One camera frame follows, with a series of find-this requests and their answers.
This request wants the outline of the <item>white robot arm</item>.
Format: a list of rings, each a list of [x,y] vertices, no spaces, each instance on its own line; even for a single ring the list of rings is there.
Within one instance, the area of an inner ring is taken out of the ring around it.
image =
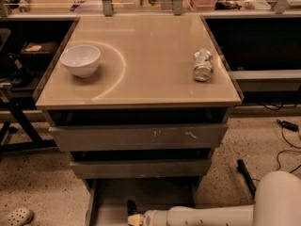
[[[273,171],[258,183],[251,205],[194,209],[175,206],[128,217],[129,226],[301,226],[301,179]]]

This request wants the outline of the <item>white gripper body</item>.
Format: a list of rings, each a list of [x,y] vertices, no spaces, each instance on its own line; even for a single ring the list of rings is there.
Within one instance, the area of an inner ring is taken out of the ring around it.
[[[166,226],[167,211],[149,210],[143,216],[143,226]]]

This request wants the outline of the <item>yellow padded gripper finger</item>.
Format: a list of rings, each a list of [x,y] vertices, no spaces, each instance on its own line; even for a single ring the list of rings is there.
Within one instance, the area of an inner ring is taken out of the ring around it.
[[[141,214],[134,214],[128,217],[129,226],[143,226],[144,217]]]

